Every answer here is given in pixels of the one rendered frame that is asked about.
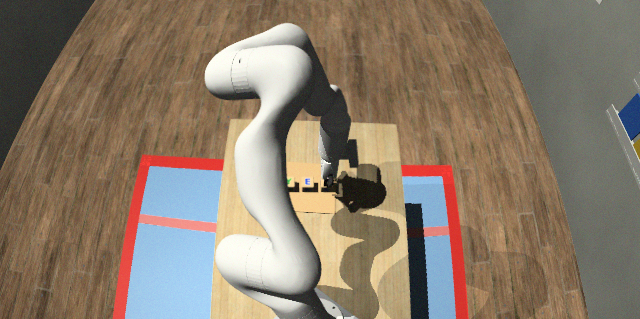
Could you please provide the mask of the tan flat mat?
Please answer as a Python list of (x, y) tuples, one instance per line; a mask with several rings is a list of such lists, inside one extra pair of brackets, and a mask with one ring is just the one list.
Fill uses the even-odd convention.
[[(335, 214), (336, 179), (332, 192), (321, 192), (321, 164), (286, 162), (287, 176), (295, 177), (295, 191), (290, 192), (295, 212)], [(314, 177), (314, 192), (302, 192), (301, 178)]]

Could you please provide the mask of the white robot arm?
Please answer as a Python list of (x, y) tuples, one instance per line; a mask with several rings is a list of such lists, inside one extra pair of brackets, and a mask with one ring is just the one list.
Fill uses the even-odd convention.
[(220, 274), (279, 319), (343, 319), (335, 304), (313, 290), (321, 261), (294, 210), (286, 164), (287, 136), (303, 108), (321, 116), (319, 155), (349, 160), (350, 168), (358, 168), (357, 141), (348, 139), (351, 118), (341, 89), (329, 84), (308, 35), (291, 23), (223, 49), (209, 62), (205, 84), (219, 99), (261, 99), (258, 115), (237, 139), (235, 170), (241, 200), (269, 238), (225, 237), (215, 254)]

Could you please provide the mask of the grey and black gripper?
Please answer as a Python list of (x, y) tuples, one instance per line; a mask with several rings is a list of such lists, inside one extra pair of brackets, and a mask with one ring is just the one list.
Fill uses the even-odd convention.
[[(321, 178), (324, 180), (323, 186), (326, 186), (326, 187), (333, 186), (334, 178), (336, 179), (337, 177), (338, 166), (339, 166), (339, 160), (327, 161), (321, 157)], [(333, 180), (332, 180), (332, 176), (333, 176)]]

